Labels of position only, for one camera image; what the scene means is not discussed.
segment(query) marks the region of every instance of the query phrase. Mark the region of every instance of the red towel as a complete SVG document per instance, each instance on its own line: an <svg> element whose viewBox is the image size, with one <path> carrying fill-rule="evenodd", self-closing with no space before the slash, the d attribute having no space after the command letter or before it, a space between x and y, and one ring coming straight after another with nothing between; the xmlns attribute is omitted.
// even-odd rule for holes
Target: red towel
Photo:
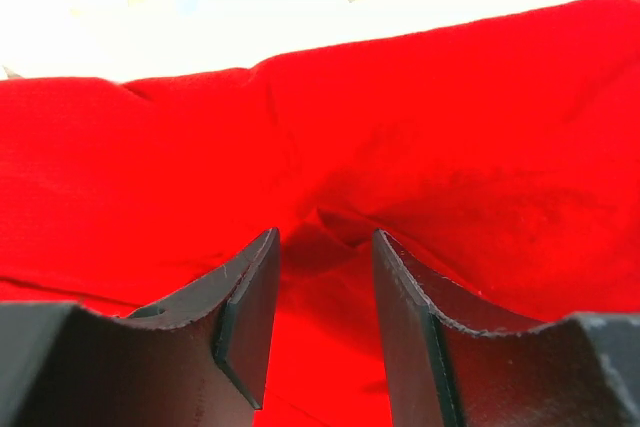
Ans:
<svg viewBox="0 0 640 427"><path fill-rule="evenodd" d="M2 82L0 298L124 315L278 226L256 425L386 427L373 230L519 313L638 311L639 130L640 0L252 69Z"/></svg>

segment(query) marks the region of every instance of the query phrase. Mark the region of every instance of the red cloth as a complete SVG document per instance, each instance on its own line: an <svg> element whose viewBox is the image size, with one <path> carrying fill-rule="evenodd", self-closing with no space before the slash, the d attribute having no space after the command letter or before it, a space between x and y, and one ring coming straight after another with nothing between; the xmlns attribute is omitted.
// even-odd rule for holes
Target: red cloth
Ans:
<svg viewBox="0 0 640 427"><path fill-rule="evenodd" d="M275 225L256 425L389 426L373 229L539 319L640 310L639 107L640 0L248 70L2 82L0 297L123 315Z"/></svg>

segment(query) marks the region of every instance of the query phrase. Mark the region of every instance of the black plastic part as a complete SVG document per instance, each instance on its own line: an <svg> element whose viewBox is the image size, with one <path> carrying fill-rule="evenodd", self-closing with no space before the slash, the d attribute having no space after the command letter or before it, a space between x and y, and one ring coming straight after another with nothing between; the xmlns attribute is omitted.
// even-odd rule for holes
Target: black plastic part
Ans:
<svg viewBox="0 0 640 427"><path fill-rule="evenodd" d="M394 427L640 426L640 316L541 324L373 244Z"/></svg>
<svg viewBox="0 0 640 427"><path fill-rule="evenodd" d="M255 279L277 277L278 263L278 232L271 230L127 319L70 303L0 305L0 425L251 426L277 294L277 284ZM235 309L229 320L232 297L264 311ZM233 382L213 355L225 325ZM234 349L242 353L237 360Z"/></svg>

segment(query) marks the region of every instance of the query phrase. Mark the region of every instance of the red fabric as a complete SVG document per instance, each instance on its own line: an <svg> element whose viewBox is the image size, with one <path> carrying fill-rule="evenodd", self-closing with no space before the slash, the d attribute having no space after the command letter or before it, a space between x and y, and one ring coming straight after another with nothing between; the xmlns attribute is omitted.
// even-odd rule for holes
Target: red fabric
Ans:
<svg viewBox="0 0 640 427"><path fill-rule="evenodd" d="M373 229L539 319L640 310L639 103L640 0L248 70L2 82L0 297L124 315L275 225L256 425L389 426Z"/></svg>

